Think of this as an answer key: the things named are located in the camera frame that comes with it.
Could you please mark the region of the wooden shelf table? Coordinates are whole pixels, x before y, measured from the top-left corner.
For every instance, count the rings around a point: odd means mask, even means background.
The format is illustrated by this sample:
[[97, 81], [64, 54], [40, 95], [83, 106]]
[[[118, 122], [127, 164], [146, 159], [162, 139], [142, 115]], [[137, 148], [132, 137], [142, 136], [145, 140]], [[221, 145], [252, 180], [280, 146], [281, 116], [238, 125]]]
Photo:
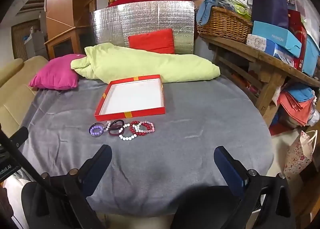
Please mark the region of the wooden shelf table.
[[[304, 83], [309, 87], [319, 88], [318, 80], [251, 46], [210, 35], [200, 34], [200, 37], [209, 43], [209, 48], [215, 53], [213, 63], [220, 66], [221, 73], [249, 97], [267, 126], [271, 125], [279, 108], [272, 102], [272, 97], [276, 89], [285, 83], [286, 78]], [[227, 52], [232, 53], [232, 58], [238, 56], [254, 66], [258, 66], [258, 76], [252, 76], [228, 60], [226, 58]]]

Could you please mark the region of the wicker basket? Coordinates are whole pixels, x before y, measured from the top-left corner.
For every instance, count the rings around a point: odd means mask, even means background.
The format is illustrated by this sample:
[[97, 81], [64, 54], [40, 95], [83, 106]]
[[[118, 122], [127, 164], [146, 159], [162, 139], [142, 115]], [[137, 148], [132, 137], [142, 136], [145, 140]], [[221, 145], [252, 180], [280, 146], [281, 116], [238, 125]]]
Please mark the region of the wicker basket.
[[212, 7], [208, 22], [197, 24], [199, 34], [226, 38], [245, 43], [247, 35], [252, 33], [253, 24], [250, 20], [224, 8]]

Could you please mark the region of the red shallow box tray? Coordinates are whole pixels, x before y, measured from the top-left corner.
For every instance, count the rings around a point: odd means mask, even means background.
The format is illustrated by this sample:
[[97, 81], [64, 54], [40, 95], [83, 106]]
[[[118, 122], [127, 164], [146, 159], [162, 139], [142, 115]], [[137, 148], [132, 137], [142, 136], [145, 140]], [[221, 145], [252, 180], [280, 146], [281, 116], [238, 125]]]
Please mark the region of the red shallow box tray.
[[159, 74], [111, 81], [95, 110], [99, 122], [162, 115], [164, 91]]

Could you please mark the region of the beige sofa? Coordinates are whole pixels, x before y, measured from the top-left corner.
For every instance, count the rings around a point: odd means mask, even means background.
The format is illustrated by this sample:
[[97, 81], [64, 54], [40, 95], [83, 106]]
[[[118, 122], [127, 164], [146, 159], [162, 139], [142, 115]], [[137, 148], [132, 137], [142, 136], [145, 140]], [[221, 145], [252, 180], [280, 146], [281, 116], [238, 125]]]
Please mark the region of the beige sofa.
[[1, 129], [10, 137], [20, 127], [37, 93], [30, 81], [48, 63], [43, 56], [18, 58], [1, 67]]

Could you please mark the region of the light blue cardboard box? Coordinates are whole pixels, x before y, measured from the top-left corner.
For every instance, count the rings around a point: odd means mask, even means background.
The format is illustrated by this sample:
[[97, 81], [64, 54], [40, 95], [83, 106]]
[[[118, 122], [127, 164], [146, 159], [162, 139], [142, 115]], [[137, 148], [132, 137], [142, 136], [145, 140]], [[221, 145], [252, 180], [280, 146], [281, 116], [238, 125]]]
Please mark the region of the light blue cardboard box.
[[254, 21], [252, 34], [273, 41], [295, 57], [299, 55], [300, 42], [288, 29], [261, 21]]

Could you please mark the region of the blue cloth in basket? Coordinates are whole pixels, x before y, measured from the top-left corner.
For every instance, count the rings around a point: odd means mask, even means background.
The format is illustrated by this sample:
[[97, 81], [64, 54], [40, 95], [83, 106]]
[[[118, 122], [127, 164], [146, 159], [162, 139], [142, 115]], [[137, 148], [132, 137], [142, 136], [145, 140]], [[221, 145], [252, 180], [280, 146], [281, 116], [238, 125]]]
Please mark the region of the blue cloth in basket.
[[224, 0], [203, 0], [196, 14], [197, 24], [199, 26], [205, 25], [210, 18], [212, 7], [221, 7], [223, 1]]

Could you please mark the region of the white patterned box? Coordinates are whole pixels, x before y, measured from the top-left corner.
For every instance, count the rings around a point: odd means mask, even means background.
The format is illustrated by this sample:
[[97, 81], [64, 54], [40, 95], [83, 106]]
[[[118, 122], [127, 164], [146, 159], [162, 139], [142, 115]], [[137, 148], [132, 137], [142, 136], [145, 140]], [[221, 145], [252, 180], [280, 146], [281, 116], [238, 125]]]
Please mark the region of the white patterned box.
[[267, 46], [267, 39], [258, 35], [248, 34], [246, 44], [257, 50], [265, 51]]

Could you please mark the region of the magenta pillow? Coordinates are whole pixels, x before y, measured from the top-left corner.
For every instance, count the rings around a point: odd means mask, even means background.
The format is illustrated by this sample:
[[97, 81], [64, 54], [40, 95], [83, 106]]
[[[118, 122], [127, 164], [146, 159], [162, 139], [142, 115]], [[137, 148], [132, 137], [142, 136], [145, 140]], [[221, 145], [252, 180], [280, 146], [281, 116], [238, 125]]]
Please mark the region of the magenta pillow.
[[50, 90], [70, 90], [78, 87], [78, 74], [71, 69], [71, 62], [85, 57], [67, 54], [50, 60], [29, 82], [30, 87]]

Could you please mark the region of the floral paper gift bag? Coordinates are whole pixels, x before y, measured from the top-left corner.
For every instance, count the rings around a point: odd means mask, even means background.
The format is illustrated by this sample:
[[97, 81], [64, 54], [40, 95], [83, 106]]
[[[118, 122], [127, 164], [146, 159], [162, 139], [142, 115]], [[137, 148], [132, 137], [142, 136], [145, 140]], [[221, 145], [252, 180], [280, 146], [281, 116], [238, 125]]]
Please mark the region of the floral paper gift bag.
[[317, 136], [317, 130], [301, 131], [288, 148], [284, 166], [287, 180], [293, 180], [311, 163], [317, 144]]

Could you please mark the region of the silver foil insulation mat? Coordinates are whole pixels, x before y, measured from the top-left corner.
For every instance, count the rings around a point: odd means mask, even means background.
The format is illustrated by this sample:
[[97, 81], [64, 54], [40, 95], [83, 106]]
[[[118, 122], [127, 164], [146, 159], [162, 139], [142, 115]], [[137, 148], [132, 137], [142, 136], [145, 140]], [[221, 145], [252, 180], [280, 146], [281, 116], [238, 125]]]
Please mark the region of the silver foil insulation mat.
[[91, 13], [95, 44], [129, 47], [128, 37], [170, 28], [177, 54], [194, 53], [195, 6], [192, 1], [143, 1]]

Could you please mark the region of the navy blue bag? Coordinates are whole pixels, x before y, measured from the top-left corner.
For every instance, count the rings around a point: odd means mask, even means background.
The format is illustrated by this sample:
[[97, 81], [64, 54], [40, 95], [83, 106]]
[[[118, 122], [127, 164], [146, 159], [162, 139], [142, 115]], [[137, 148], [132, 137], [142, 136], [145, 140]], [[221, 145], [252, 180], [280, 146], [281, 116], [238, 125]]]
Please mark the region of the navy blue bag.
[[252, 21], [265, 22], [288, 29], [289, 17], [286, 0], [253, 0]]

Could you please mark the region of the grey bed cover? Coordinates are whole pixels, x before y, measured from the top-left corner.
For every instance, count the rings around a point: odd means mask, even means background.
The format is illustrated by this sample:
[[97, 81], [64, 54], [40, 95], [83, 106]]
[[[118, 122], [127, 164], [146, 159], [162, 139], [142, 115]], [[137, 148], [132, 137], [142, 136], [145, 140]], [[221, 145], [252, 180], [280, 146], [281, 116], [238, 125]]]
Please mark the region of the grey bed cover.
[[147, 217], [174, 213], [188, 189], [225, 183], [213, 160], [218, 146], [262, 175], [272, 165], [265, 121], [225, 77], [165, 84], [165, 114], [147, 117], [155, 132], [131, 142], [88, 132], [105, 89], [102, 81], [80, 79], [74, 90], [40, 90], [22, 121], [29, 137], [21, 152], [39, 173], [66, 174], [101, 145], [112, 148], [112, 162], [88, 199], [95, 211]]

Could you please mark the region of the wooden cabinet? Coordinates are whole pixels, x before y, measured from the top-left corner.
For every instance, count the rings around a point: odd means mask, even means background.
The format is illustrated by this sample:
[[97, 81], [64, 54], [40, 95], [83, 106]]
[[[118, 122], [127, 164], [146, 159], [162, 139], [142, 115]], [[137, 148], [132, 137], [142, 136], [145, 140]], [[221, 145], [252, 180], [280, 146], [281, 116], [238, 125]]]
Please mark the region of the wooden cabinet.
[[46, 26], [50, 59], [69, 53], [84, 53], [91, 40], [89, 0], [46, 0]]

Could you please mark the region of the small red cushion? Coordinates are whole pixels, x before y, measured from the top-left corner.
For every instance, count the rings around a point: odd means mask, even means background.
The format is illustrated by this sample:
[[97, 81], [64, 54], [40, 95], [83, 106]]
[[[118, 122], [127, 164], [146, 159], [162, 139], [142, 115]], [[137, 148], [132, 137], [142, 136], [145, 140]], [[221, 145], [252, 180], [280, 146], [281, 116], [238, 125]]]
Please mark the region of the small red cushion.
[[162, 54], [175, 54], [174, 35], [170, 28], [158, 31], [131, 35], [129, 47]]

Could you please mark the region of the stack of folded cloths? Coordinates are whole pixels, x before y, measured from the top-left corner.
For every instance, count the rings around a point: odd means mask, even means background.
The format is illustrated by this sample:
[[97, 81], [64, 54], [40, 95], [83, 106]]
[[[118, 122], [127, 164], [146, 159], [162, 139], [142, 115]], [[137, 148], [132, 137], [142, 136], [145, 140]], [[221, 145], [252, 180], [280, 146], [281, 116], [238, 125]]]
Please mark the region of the stack of folded cloths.
[[300, 126], [306, 126], [312, 115], [315, 92], [302, 83], [294, 83], [279, 95], [278, 102]]

